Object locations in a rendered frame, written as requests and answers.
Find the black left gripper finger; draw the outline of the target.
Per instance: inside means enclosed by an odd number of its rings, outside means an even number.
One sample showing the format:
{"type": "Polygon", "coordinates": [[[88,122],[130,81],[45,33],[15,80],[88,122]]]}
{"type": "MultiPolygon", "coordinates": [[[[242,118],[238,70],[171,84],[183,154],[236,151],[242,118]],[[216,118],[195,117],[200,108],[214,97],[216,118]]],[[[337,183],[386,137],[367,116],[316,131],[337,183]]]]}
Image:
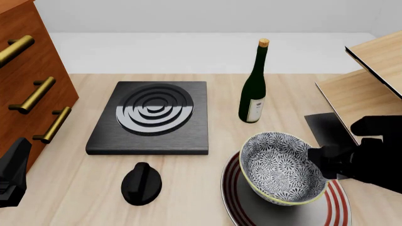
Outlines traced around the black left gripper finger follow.
{"type": "Polygon", "coordinates": [[[32,144],[24,137],[18,138],[0,158],[0,180],[25,183],[26,168],[32,144]]]}

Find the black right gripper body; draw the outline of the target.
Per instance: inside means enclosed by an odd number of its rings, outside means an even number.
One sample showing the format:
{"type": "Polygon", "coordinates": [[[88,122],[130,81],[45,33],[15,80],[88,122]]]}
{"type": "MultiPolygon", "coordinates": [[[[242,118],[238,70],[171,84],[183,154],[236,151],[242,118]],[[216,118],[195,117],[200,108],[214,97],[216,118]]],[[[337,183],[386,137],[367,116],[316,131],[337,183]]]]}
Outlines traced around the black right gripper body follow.
{"type": "Polygon", "coordinates": [[[331,158],[331,171],[361,182],[377,182],[383,168],[383,141],[364,138],[359,146],[341,148],[331,158]]]}

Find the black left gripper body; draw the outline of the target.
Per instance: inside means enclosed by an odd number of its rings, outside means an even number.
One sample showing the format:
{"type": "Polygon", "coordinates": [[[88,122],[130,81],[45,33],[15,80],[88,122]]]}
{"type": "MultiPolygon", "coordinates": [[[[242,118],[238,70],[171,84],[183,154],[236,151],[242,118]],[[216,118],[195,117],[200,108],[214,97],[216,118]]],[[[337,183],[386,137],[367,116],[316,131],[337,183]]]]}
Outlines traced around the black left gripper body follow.
{"type": "Polygon", "coordinates": [[[26,192],[26,177],[13,180],[0,177],[0,208],[17,207],[26,192]]]}

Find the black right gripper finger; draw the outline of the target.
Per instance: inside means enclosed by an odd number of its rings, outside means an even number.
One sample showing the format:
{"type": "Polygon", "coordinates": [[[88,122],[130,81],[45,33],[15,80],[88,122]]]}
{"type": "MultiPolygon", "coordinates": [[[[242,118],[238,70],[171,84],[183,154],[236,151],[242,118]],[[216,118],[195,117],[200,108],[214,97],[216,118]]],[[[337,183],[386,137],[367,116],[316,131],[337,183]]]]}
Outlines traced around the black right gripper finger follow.
{"type": "Polygon", "coordinates": [[[339,165],[337,161],[338,153],[338,146],[309,148],[308,159],[319,168],[322,175],[326,179],[333,180],[337,178],[337,170],[339,165]]]}

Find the black white patterned bowl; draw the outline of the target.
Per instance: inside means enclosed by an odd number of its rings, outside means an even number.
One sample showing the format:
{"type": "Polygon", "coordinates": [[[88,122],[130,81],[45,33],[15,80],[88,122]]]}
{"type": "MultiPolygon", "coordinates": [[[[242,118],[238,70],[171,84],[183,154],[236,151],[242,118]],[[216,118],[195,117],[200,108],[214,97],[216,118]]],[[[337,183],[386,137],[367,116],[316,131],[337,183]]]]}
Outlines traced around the black white patterned bowl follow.
{"type": "Polygon", "coordinates": [[[257,133],[242,145],[239,166],[246,182],[275,205],[305,205],[319,199],[329,185],[308,159],[311,145],[283,132],[257,133]]]}

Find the plate with red rings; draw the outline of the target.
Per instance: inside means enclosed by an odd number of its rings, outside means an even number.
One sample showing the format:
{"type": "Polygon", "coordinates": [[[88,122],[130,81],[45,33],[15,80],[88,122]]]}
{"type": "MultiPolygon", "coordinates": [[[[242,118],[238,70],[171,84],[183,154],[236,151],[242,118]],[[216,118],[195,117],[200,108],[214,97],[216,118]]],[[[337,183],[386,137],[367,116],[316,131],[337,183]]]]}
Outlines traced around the plate with red rings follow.
{"type": "Polygon", "coordinates": [[[222,172],[225,209],[236,226],[352,226],[348,197],[338,180],[306,205],[285,207],[263,200],[248,185],[239,166],[239,153],[228,159],[222,172]]]}

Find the flat black stove plate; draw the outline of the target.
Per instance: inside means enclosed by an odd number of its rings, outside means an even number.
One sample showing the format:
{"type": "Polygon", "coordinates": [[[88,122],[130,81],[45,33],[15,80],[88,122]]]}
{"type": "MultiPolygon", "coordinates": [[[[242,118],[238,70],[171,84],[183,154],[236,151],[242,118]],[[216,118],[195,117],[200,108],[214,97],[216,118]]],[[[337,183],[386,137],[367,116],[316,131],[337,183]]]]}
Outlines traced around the flat black stove plate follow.
{"type": "Polygon", "coordinates": [[[206,82],[118,82],[85,151],[89,155],[206,155],[206,82]]]}

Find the wooden cabinet drawer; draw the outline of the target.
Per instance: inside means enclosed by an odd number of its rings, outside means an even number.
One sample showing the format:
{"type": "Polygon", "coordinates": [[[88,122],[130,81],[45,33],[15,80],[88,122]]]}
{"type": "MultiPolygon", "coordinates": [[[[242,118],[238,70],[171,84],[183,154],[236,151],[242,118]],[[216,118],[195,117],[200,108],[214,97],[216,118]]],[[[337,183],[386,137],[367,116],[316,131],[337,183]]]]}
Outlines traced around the wooden cabinet drawer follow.
{"type": "Polygon", "coordinates": [[[35,43],[0,68],[0,101],[36,75],[52,53],[51,39],[32,1],[0,14],[0,51],[9,46],[8,40],[24,35],[31,35],[35,43]]]}
{"type": "Polygon", "coordinates": [[[64,107],[73,107],[79,96],[68,74],[34,75],[28,77],[23,84],[11,93],[8,99],[0,101],[0,157],[20,137],[26,138],[31,144],[27,168],[30,169],[45,148],[46,144],[34,141],[34,135],[43,135],[57,118],[53,110],[62,110],[64,107]],[[35,80],[46,80],[54,77],[56,83],[35,105],[29,114],[21,114],[16,110],[9,110],[8,106],[21,104],[37,88],[35,80]]]}
{"type": "Polygon", "coordinates": [[[77,99],[53,43],[35,41],[0,68],[0,143],[43,135],[56,118],[52,112],[77,99]]]}

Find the pale wooden rack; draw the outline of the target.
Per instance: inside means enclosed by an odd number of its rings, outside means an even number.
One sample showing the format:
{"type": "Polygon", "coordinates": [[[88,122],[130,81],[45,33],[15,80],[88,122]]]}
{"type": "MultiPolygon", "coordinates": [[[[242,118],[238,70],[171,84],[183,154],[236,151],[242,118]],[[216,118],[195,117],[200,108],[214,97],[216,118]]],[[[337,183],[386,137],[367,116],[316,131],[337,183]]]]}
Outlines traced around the pale wooden rack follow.
{"type": "Polygon", "coordinates": [[[347,54],[362,69],[316,86],[355,144],[351,125],[364,116],[402,115],[402,30],[360,45],[347,54]]]}

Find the dark green wine bottle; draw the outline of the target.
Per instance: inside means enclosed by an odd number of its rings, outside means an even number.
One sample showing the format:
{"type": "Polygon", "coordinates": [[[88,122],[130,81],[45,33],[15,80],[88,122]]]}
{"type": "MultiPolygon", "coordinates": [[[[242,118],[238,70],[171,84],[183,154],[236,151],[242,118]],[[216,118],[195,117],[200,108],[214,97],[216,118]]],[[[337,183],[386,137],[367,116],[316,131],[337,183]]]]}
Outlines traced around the dark green wine bottle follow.
{"type": "Polygon", "coordinates": [[[238,110],[238,116],[242,122],[252,124],[261,117],[266,96],[264,64],[268,46],[268,39],[259,40],[253,70],[242,88],[238,110]]]}

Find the wooden cabinet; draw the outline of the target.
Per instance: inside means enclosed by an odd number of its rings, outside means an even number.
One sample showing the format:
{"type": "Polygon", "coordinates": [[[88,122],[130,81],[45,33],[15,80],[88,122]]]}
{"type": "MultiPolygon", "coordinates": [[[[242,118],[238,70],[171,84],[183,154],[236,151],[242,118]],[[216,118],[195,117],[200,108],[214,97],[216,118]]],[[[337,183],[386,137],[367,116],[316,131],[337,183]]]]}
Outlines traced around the wooden cabinet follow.
{"type": "Polygon", "coordinates": [[[0,0],[0,157],[23,137],[29,168],[79,99],[34,1],[0,0]]]}

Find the round black stove knob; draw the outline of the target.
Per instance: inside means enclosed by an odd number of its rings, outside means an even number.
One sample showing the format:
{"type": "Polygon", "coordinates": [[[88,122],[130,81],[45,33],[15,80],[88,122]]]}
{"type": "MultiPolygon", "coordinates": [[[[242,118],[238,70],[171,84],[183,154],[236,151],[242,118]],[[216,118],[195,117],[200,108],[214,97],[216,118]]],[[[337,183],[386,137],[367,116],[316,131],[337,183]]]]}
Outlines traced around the round black stove knob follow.
{"type": "Polygon", "coordinates": [[[130,205],[143,206],[158,197],[162,180],[158,171],[148,163],[139,162],[123,179],[121,193],[130,205]]]}

